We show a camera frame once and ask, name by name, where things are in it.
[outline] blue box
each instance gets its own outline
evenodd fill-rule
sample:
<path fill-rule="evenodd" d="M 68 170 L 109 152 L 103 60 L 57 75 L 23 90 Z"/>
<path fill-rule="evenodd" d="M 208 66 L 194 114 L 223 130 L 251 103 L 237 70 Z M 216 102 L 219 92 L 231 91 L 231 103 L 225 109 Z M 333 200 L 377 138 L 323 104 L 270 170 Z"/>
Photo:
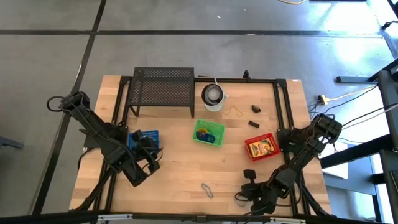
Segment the blue box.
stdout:
<path fill-rule="evenodd" d="M 151 137 L 154 139 L 156 147 L 159 148 L 159 131 L 158 130 L 153 130 L 153 131 L 142 131 L 142 136 L 143 137 Z M 129 148 L 132 149 L 136 146 L 136 143 L 134 142 L 132 136 L 134 133 L 129 134 Z"/>

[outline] mesh platform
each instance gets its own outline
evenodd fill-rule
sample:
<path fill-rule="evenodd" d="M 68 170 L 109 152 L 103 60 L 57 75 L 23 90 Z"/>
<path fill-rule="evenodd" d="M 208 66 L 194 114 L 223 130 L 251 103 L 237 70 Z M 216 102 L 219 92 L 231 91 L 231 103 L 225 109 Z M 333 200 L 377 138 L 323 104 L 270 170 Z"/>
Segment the mesh platform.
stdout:
<path fill-rule="evenodd" d="M 140 106 L 188 106 L 193 117 L 194 94 L 193 68 L 136 67 L 129 106 L 136 116 Z"/>

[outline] gray floor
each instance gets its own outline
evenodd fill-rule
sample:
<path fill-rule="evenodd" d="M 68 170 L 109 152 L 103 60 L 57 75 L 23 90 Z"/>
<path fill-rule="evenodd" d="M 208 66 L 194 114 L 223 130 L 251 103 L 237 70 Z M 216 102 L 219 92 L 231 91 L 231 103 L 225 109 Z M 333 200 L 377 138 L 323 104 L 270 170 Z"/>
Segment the gray floor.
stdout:
<path fill-rule="evenodd" d="M 299 6 L 277 0 L 108 1 L 100 30 L 319 30 L 373 35 L 378 31 L 375 3 L 306 1 Z M 92 28 L 99 1 L 0 1 L 0 29 Z M 0 150 L 0 216 L 25 215 L 51 147 L 60 114 L 47 111 L 52 95 L 73 86 L 87 36 L 0 35 L 0 136 L 25 143 L 21 151 Z M 298 78 L 308 104 L 325 94 L 336 97 L 363 86 L 337 85 L 338 75 L 372 75 L 393 60 L 383 38 L 236 35 L 97 36 L 81 90 L 95 105 L 103 75 L 132 75 L 136 66 L 195 67 L 195 75 Z M 373 91 L 333 111 L 344 123 L 381 105 Z M 383 118 L 344 132 L 366 141 L 386 132 Z M 83 135 L 72 121 L 62 148 L 44 212 L 67 211 L 76 178 Z M 328 189 L 333 213 L 342 212 L 338 190 Z"/>

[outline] red tray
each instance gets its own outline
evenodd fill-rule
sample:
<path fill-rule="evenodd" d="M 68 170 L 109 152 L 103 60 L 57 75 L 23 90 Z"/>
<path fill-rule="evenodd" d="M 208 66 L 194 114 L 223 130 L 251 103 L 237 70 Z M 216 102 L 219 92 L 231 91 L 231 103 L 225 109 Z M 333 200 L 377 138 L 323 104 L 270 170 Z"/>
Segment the red tray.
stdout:
<path fill-rule="evenodd" d="M 275 151 L 273 153 L 266 154 L 266 155 L 263 155 L 263 156 L 252 157 L 249 144 L 254 143 L 254 142 L 258 142 L 258 141 L 262 141 L 262 140 L 265 140 L 265 139 L 269 140 L 269 142 L 271 143 L 271 146 L 275 149 Z M 265 159 L 267 157 L 274 156 L 274 155 L 280 153 L 280 149 L 279 149 L 278 145 L 276 144 L 275 139 L 274 139 L 274 137 L 272 136 L 271 133 L 263 134 L 263 135 L 260 135 L 260 136 L 257 136 L 257 137 L 251 138 L 251 139 L 247 139 L 247 140 L 244 141 L 244 145 L 245 145 L 246 151 L 248 152 L 250 160 L 252 160 L 252 161 L 258 161 L 258 160 Z"/>

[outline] wooden table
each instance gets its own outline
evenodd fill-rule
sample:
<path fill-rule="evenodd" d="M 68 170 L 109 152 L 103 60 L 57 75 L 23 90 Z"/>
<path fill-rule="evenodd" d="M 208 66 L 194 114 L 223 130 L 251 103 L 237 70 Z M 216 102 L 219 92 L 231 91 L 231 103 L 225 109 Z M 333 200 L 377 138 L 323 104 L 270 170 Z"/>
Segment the wooden table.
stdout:
<path fill-rule="evenodd" d="M 120 76 L 103 78 L 95 113 L 104 121 L 111 121 L 119 81 Z M 301 81 L 287 80 L 287 84 L 295 127 L 306 127 L 310 118 Z M 243 170 L 254 169 L 257 181 L 261 182 L 267 180 L 274 169 L 284 164 L 282 154 L 251 162 L 244 150 L 245 139 L 265 133 L 272 133 L 277 137 L 278 117 L 273 87 L 266 83 L 220 83 L 229 95 L 224 109 L 234 105 L 243 113 L 242 117 L 239 117 L 234 108 L 231 108 L 229 114 L 228 111 L 224 111 L 224 114 L 221 111 L 207 111 L 201 100 L 201 91 L 205 85 L 207 83 L 195 84 L 194 118 L 190 117 L 189 108 L 142 107 L 138 118 L 129 112 L 127 125 L 130 132 L 137 129 L 159 130 L 160 146 L 164 148 L 164 155 L 160 161 L 160 169 L 138 187 L 133 187 L 123 173 L 118 175 L 112 212 L 242 215 L 250 211 L 250 202 L 240 207 L 234 199 L 234 194 L 240 191 L 240 186 L 248 183 L 243 177 Z M 253 113 L 251 105 L 259 106 L 261 112 Z M 123 113 L 122 110 L 123 106 L 120 108 L 119 117 Z M 283 106 L 282 111 L 284 121 L 287 121 Z M 222 147 L 210 146 L 192 139 L 197 119 L 206 119 L 226 126 Z M 259 129 L 249 126 L 249 120 L 259 123 Z M 93 190 L 98 182 L 102 160 L 100 150 L 96 149 L 82 159 L 70 208 L 79 206 Z M 319 160 L 313 159 L 304 168 L 303 173 L 306 186 L 314 198 L 324 210 L 331 212 Z M 208 198 L 201 188 L 201 183 L 210 187 L 214 198 Z M 108 186 L 104 189 L 106 190 L 103 192 L 100 208 L 104 208 Z M 278 203 L 289 204 L 290 200 L 279 199 Z M 303 213 L 301 203 L 298 209 Z M 273 215 L 291 216 L 292 209 L 277 207 Z"/>

